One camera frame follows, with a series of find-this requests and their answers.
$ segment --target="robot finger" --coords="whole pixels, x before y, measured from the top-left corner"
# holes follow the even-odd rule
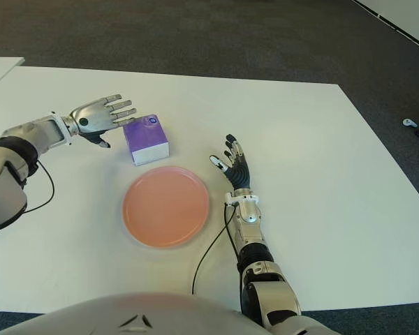
[[[132,108],[131,110],[125,110],[123,112],[114,113],[110,115],[111,120],[121,119],[122,117],[127,117],[129,115],[135,114],[137,112],[136,108]]]
[[[226,165],[223,161],[221,161],[219,159],[219,157],[215,156],[215,155],[211,155],[209,157],[209,160],[215,165],[217,166],[222,172],[226,172],[228,169],[230,169],[230,167],[228,165]]]
[[[108,96],[106,98],[104,98],[104,100],[106,101],[106,103],[112,103],[116,100],[121,99],[121,94],[114,94],[113,96]]]
[[[132,122],[136,121],[135,117],[131,117],[130,119],[121,120],[121,121],[113,121],[114,128],[125,126],[126,124],[131,124]]]
[[[132,101],[127,100],[127,101],[123,101],[122,103],[115,103],[114,105],[109,105],[108,107],[112,110],[112,112],[114,110],[119,110],[121,108],[124,108],[126,106],[132,105]]]
[[[242,150],[242,147],[240,146],[238,141],[233,142],[233,149],[231,150],[236,157],[242,157],[244,155],[244,151]]]
[[[233,155],[231,153],[229,153],[226,150],[223,153],[225,154],[225,156],[228,157],[228,159],[230,160],[231,164],[233,164],[235,162],[235,159],[234,159],[234,157],[233,157]]]

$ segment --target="purple box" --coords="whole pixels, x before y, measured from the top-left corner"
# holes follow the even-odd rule
[[[169,157],[169,142],[155,114],[125,125],[123,131],[135,165]]]

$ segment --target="white wall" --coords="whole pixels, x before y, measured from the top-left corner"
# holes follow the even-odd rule
[[[419,40],[419,0],[359,0]]]

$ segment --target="black joint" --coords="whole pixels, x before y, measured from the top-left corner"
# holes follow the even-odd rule
[[[14,151],[28,165],[28,177],[32,176],[38,169],[38,154],[36,148],[28,141],[17,136],[6,136],[0,138],[0,147]]]
[[[278,323],[286,321],[290,317],[296,316],[296,315],[297,314],[294,311],[289,311],[289,310],[273,311],[267,314],[267,319],[272,326],[275,326]]]
[[[81,126],[86,126],[87,124],[89,124],[89,120],[87,120],[86,118],[84,118],[84,117],[81,117],[80,119],[79,119],[79,123],[81,124]]]
[[[272,254],[262,243],[247,244],[239,253],[240,273],[252,263],[260,261],[273,262]]]

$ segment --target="silver robot hand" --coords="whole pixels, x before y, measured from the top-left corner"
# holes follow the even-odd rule
[[[121,99],[120,94],[101,98],[74,109],[69,116],[63,117],[70,134],[80,135],[92,143],[103,148],[110,148],[110,144],[101,138],[101,135],[110,129],[121,127],[135,121],[135,118],[122,119],[135,114],[136,109],[114,112],[132,104],[126,100],[120,103],[113,103]]]

